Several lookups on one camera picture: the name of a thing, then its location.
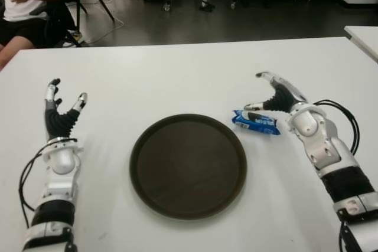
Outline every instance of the black shorts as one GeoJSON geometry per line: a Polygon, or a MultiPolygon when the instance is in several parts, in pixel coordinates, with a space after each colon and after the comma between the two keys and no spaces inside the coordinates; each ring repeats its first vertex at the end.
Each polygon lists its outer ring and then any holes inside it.
{"type": "Polygon", "coordinates": [[[6,46],[14,37],[20,36],[31,41],[35,48],[42,48],[44,44],[44,29],[46,21],[33,18],[17,22],[0,19],[0,44],[6,46]]]}

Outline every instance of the round tray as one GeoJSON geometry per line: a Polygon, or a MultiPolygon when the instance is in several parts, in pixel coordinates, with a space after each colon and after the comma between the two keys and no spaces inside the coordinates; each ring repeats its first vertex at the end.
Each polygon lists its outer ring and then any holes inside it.
{"type": "Polygon", "coordinates": [[[222,123],[181,114],[156,122],[136,142],[131,181],[150,208],[167,217],[197,220],[224,210],[243,188],[242,144],[222,123]]]}

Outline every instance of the gray floor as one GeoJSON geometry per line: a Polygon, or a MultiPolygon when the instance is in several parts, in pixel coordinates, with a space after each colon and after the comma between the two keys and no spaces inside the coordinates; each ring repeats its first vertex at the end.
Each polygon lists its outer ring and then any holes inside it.
{"type": "MultiPolygon", "coordinates": [[[[206,13],[198,10],[200,0],[174,0],[170,12],[143,0],[105,0],[118,19],[113,23],[96,1],[82,1],[88,14],[81,12],[80,29],[98,47],[338,37],[346,35],[346,25],[378,25],[374,10],[324,1],[281,1],[266,9],[251,0],[250,8],[231,10],[230,0],[213,0],[216,10],[206,13]]],[[[70,10],[75,17],[75,7],[70,10]]]]}

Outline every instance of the oreo package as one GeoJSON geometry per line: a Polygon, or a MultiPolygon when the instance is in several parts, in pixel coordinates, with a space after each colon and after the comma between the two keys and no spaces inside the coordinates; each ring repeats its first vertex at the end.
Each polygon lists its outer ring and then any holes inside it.
{"type": "Polygon", "coordinates": [[[244,129],[258,131],[265,134],[280,135],[277,129],[277,119],[246,110],[234,110],[236,116],[232,118],[235,125],[244,129]]]}

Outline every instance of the white table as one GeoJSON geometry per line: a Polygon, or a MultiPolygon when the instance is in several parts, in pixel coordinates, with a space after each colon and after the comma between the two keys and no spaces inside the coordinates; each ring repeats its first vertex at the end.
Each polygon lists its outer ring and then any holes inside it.
{"type": "Polygon", "coordinates": [[[378,27],[346,26],[351,42],[378,62],[378,27]]]}
{"type": "MultiPolygon", "coordinates": [[[[75,238],[79,251],[338,251],[339,222],[302,143],[285,131],[269,136],[238,129],[232,110],[273,95],[255,73],[270,70],[312,100],[335,99],[360,123],[357,153],[378,188],[376,131],[378,66],[346,38],[231,42],[151,47],[21,51],[0,73],[0,251],[21,251],[25,224],[18,202],[23,166],[45,143],[47,83],[60,77],[61,110],[86,91],[89,102],[73,132],[84,143],[75,238]],[[247,155],[241,196],[202,221],[176,221],[147,208],[129,180],[129,155],[157,120],[199,113],[233,129],[247,155]]],[[[340,136],[352,131],[328,110],[340,136]]],[[[45,165],[38,162],[25,191],[36,201],[45,165]]]]}

